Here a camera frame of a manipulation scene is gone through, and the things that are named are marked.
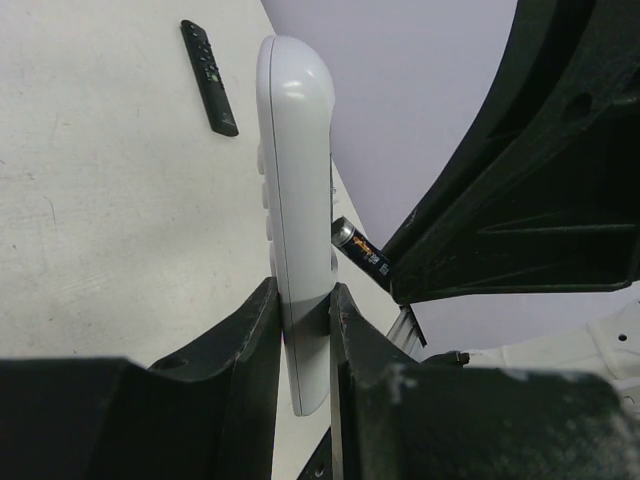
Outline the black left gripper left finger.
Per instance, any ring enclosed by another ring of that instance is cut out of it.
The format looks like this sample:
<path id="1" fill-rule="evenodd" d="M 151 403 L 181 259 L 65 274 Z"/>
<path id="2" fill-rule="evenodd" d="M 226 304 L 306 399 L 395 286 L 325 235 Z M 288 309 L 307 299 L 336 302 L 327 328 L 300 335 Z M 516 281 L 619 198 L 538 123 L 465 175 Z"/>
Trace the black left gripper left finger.
<path id="1" fill-rule="evenodd" d="M 276 282 L 143 368 L 124 358 L 5 360 L 5 479 L 267 479 L 280 372 Z"/>

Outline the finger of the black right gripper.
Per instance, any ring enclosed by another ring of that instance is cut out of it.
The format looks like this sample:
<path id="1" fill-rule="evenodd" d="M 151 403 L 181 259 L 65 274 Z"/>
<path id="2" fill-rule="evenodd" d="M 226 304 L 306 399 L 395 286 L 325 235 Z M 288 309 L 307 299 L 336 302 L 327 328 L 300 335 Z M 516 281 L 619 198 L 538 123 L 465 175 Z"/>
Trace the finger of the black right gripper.
<path id="1" fill-rule="evenodd" d="M 491 88 L 384 248 L 399 304 L 639 278 L 639 5 L 521 1 Z"/>

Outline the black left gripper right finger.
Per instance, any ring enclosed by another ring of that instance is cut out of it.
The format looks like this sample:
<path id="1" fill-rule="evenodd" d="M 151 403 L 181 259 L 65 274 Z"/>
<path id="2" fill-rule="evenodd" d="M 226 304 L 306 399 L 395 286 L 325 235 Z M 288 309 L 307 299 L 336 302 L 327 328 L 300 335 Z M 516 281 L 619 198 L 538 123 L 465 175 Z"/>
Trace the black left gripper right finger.
<path id="1" fill-rule="evenodd" d="M 639 423 L 591 374 L 419 363 L 330 296 L 337 479 L 635 479 Z"/>

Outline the black battery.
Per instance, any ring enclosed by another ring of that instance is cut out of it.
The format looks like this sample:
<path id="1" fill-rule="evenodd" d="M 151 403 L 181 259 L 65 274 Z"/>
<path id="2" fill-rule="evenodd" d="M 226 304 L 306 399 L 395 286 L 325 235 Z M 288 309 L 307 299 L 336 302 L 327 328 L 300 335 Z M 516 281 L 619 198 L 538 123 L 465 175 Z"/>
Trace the black battery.
<path id="1" fill-rule="evenodd" d="M 331 242 L 379 287 L 390 291 L 391 261 L 346 217 L 331 224 Z"/>

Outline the white remote back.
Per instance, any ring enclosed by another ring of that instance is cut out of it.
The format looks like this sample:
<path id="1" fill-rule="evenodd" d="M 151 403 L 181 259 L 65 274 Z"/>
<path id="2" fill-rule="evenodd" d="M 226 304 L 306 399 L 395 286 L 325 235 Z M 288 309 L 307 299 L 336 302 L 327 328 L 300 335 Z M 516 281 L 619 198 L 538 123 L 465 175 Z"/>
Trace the white remote back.
<path id="1" fill-rule="evenodd" d="M 297 416 L 314 413 L 330 389 L 334 104 L 331 74 L 310 46 L 282 35 L 263 41 L 256 68 L 263 203 Z"/>

